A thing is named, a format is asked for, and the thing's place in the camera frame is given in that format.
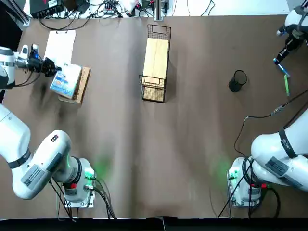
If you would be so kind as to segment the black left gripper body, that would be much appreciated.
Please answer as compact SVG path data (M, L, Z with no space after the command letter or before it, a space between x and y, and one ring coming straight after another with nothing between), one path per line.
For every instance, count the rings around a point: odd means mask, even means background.
M29 56L27 69L31 72L43 73L44 75L47 75L47 63L40 57Z

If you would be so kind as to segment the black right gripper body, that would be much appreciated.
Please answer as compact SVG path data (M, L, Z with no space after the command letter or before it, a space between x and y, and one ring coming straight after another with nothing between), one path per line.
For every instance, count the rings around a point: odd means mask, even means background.
M288 34L285 40L285 49L288 52L297 50L303 44L303 33L302 32L292 32Z

